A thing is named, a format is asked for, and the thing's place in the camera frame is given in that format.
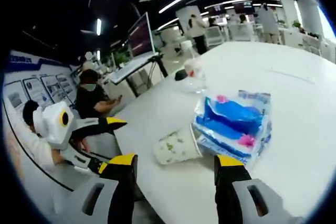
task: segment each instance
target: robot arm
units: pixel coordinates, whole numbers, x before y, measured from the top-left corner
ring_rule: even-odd
[[[45,137],[51,148],[60,150],[61,156],[72,162],[83,173],[99,174],[102,161],[76,149],[76,141],[87,136],[116,130],[127,123],[117,118],[77,119],[65,102],[39,107],[33,113],[37,133]]]

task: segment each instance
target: computer monitor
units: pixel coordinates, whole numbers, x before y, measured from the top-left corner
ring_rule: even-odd
[[[148,13],[145,13],[128,32],[129,47],[133,57],[155,53]]]
[[[211,16],[226,14],[226,9],[224,8],[224,6],[220,6],[220,5],[209,7],[207,11],[209,12],[209,15]]]
[[[234,9],[236,14],[253,14],[256,12],[251,1],[234,4]]]

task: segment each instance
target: person sitting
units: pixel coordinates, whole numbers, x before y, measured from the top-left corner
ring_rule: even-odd
[[[29,100],[25,103],[22,116],[25,123],[28,125],[30,130],[37,135],[37,138],[33,138],[32,144],[30,144],[29,150],[34,156],[34,160],[36,163],[41,166],[43,169],[46,170],[52,170],[55,165],[64,162],[64,158],[60,154],[60,150],[52,149],[45,137],[42,137],[38,133],[36,133],[35,127],[34,127],[34,120],[33,120],[33,112],[37,110],[39,107],[38,103]],[[81,147],[84,147],[84,149],[89,152],[89,146],[85,139],[81,140],[79,142]]]
[[[110,100],[103,88],[97,84],[99,75],[92,69],[85,70],[80,76],[75,109],[82,119],[100,118],[120,104],[121,97]]]
[[[218,25],[218,24],[215,23],[215,19],[214,18],[209,18],[208,21],[209,21],[209,27],[217,26],[221,30],[220,25]]]
[[[250,37],[250,40],[254,41],[255,39],[254,39],[253,25],[251,23],[247,22],[246,15],[244,15],[244,14],[240,14],[239,19],[240,19],[240,24],[246,26],[248,35]]]

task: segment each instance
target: hand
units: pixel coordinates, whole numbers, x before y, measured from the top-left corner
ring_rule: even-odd
[[[88,144],[88,142],[86,141],[85,138],[77,141],[77,149],[79,151],[82,151],[84,149],[84,151],[86,151],[87,153],[90,153],[90,147],[89,147],[89,144]]]

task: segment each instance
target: white chair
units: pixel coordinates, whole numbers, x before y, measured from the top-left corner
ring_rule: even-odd
[[[207,47],[215,47],[224,43],[224,37],[218,26],[205,29],[205,41]]]
[[[317,39],[309,35],[304,35],[303,39],[307,42],[308,50],[311,53],[321,56],[321,41],[322,41],[321,38]]]
[[[230,24],[228,25],[233,41],[255,41],[251,24]]]

